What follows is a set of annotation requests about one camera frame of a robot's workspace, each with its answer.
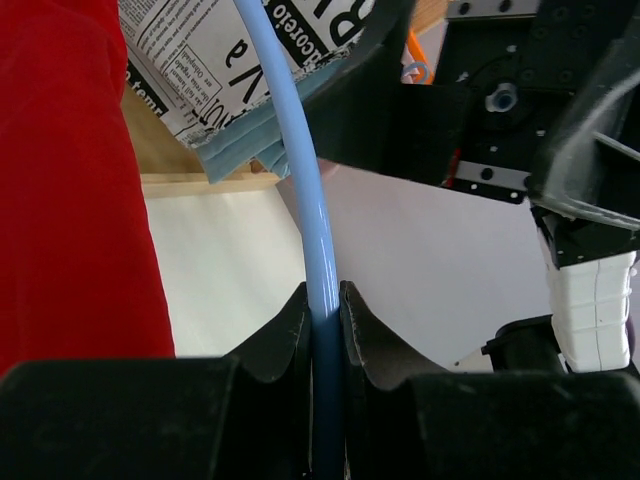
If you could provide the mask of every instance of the wooden board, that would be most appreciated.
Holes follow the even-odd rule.
[[[416,35],[426,32],[444,19],[448,0],[418,0],[413,11],[411,28]]]
[[[279,181],[273,173],[256,173],[259,169],[255,165],[253,168],[245,165],[225,180],[209,185],[196,154],[182,146],[128,87],[122,99],[122,111],[147,198],[263,190]]]

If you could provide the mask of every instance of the red cloth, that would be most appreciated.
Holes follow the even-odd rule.
[[[0,0],[0,376],[174,354],[120,110],[117,0]]]

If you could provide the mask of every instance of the orange wire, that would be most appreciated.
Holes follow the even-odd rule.
[[[431,70],[431,65],[427,61],[427,57],[422,51],[422,47],[420,46],[420,42],[418,42],[418,38],[416,34],[413,32],[413,29],[409,30],[409,37],[407,38],[407,50],[409,50],[409,54],[413,58],[415,62],[422,62],[429,67],[429,78],[425,83],[429,84],[433,82],[433,71]]]

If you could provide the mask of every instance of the blue plastic tubing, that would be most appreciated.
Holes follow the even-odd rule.
[[[313,141],[291,70],[261,0],[234,0],[256,49],[293,175],[302,230],[313,359],[314,480],[344,478],[340,296]]]

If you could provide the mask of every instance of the white plastic part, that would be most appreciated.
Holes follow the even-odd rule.
[[[630,280],[635,252],[557,269],[542,235],[540,243],[551,290],[553,331],[575,372],[629,365]]]

